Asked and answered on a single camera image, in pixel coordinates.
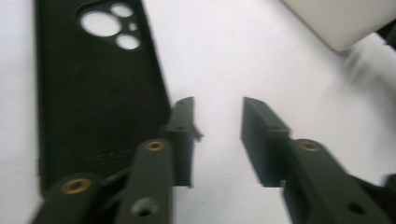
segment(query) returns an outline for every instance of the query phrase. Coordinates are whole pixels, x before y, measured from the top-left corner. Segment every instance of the white table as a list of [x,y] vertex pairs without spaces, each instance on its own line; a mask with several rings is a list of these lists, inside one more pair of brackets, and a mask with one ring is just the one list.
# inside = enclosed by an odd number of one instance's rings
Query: white table
[[[32,6],[0,3],[2,224],[27,223],[40,204]],[[380,184],[395,173],[396,54],[377,35],[335,53],[277,0],[147,0],[146,10],[171,100],[194,96],[205,134],[194,188],[175,188],[176,224],[290,223],[281,190],[262,188],[240,141],[244,96],[353,175]]]

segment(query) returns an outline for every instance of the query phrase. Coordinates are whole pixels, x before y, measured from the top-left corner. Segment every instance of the brass insert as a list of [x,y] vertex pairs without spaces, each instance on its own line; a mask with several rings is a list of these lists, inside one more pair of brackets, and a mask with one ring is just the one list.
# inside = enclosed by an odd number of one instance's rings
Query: brass insert
[[159,151],[165,148],[165,143],[163,142],[149,142],[146,144],[146,149],[149,151]]
[[318,144],[316,144],[314,142],[301,142],[300,148],[302,148],[303,150],[312,151],[312,152],[316,152],[316,151],[320,150],[320,147],[318,146]]
[[92,181],[88,178],[73,179],[62,185],[62,192],[64,194],[78,194],[90,188],[91,185]]

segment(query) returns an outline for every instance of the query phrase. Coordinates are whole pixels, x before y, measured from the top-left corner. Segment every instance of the white surface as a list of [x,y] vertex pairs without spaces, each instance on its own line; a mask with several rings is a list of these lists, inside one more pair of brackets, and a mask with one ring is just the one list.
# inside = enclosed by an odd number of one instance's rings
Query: white surface
[[[277,0],[146,2],[172,101],[195,96],[193,189],[176,224],[289,223],[279,189],[258,183],[241,141],[242,97],[268,103],[294,138],[323,143],[353,175],[396,170],[396,54],[370,35],[334,53]],[[0,5],[0,223],[39,205],[31,1]]]
[[396,18],[395,0],[283,0],[331,48],[344,50]]

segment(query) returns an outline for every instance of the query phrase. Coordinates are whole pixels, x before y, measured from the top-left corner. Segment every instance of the brass screw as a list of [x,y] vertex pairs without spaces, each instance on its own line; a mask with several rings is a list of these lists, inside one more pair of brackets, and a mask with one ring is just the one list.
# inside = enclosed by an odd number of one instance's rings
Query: brass screw
[[300,148],[302,148],[303,150],[312,151],[312,152],[317,152],[320,150],[320,147],[313,142],[301,142]]
[[92,185],[92,181],[88,178],[77,178],[67,181],[62,185],[64,194],[78,194],[84,192]]
[[159,151],[165,148],[165,143],[163,142],[149,142],[146,144],[146,149],[149,151]]

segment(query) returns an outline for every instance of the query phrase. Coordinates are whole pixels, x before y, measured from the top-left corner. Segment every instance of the black phone case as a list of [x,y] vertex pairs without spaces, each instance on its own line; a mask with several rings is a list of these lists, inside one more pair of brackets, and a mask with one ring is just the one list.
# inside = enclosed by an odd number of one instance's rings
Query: black phone case
[[[120,33],[137,49],[97,37],[79,24],[90,10],[123,3]],[[157,136],[170,113],[148,21],[139,0],[36,0],[39,171],[41,192],[77,172],[110,176],[130,165],[139,143]],[[129,22],[137,25],[128,29]]]

